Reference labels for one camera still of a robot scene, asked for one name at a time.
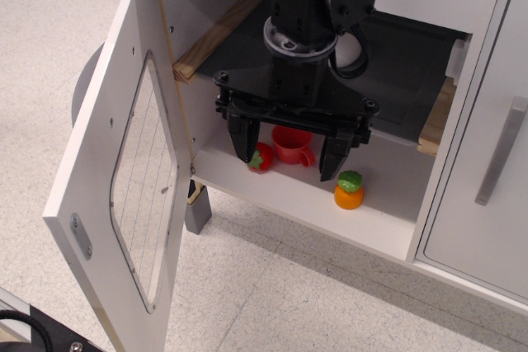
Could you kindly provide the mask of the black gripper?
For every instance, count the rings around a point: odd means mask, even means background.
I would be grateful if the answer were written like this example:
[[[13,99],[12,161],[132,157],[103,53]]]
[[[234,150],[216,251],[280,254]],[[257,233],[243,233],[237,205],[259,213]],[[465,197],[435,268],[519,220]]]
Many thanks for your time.
[[[333,179],[351,147],[370,140],[376,101],[339,81],[328,66],[273,59],[261,67],[220,70],[217,111],[228,121],[234,150],[249,163],[257,147],[260,122],[282,124],[325,135],[320,181]]]

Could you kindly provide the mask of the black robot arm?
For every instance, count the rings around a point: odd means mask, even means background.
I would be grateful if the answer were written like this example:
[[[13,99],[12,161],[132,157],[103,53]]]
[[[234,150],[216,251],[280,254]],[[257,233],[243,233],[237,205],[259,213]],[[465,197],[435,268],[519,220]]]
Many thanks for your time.
[[[347,81],[368,68],[361,22],[374,11],[375,0],[271,0],[263,27],[269,62],[214,75],[216,109],[240,160],[252,160],[261,123],[321,134],[322,181],[338,174],[352,148],[369,142],[379,105]]]

